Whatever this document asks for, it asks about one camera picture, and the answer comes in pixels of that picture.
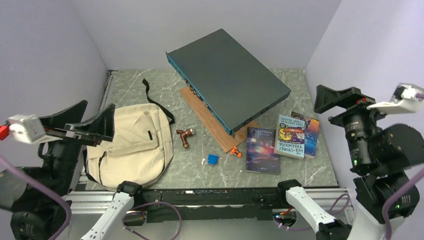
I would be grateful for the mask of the cream canvas backpack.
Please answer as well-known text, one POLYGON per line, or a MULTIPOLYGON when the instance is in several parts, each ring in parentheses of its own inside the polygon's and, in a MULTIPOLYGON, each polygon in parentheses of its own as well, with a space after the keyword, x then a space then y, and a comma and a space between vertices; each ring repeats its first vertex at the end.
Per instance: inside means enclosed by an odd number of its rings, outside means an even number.
POLYGON ((113 140, 87 146, 84 172, 90 181, 115 192, 124 181, 149 187, 166 171, 174 156, 175 117, 150 97, 147 101, 115 109, 113 140))

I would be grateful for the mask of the orange pencil sharpener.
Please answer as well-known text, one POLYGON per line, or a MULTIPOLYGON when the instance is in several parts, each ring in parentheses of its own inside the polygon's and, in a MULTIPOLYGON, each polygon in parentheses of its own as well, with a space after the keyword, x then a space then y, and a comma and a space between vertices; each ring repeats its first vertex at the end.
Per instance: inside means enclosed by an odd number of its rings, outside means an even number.
POLYGON ((231 155, 234 155, 234 156, 236 156, 236 157, 238 157, 238 158, 240 158, 241 156, 242 156, 242 153, 238 150, 238 148, 236 147, 236 146, 234 146, 230 151, 229 151, 229 153, 231 154, 231 155))

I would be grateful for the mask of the blue grey eraser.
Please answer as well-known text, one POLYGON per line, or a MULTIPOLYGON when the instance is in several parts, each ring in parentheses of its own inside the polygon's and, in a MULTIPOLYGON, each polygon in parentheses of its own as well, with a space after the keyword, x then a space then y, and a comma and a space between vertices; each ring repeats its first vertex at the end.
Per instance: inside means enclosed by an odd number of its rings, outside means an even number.
POLYGON ((207 164, 211 166, 215 166, 218 163, 219 156, 214 154, 209 154, 207 156, 207 164))

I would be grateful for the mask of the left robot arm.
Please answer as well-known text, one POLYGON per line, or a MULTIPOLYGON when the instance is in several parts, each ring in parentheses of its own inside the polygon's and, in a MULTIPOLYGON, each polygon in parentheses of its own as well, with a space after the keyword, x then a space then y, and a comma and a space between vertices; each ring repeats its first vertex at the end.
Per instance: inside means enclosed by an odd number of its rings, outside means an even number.
POLYGON ((111 142, 115 134, 115 105, 83 120, 87 101, 38 117, 16 114, 1 126, 0 138, 38 145, 40 167, 6 163, 0 174, 0 207, 11 212, 16 240, 54 240, 71 220, 70 200, 64 200, 78 181, 83 146, 111 142))

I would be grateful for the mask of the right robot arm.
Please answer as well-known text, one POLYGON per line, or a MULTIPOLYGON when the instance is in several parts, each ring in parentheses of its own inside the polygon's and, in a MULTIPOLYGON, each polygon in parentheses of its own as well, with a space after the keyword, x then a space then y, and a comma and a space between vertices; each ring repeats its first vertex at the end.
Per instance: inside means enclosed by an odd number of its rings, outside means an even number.
POLYGON ((356 87, 334 90, 316 87, 314 111, 324 113, 333 107, 344 112, 329 117, 342 127, 348 143, 357 208, 353 224, 343 223, 319 206, 295 179, 278 183, 275 200, 292 207, 309 224, 318 240, 389 240, 395 230, 415 210, 420 201, 416 183, 420 171, 408 177, 406 169, 424 162, 424 139, 415 128, 393 124, 385 129, 377 121, 387 115, 416 113, 424 101, 422 87, 411 83, 397 85, 390 101, 376 102, 356 87))

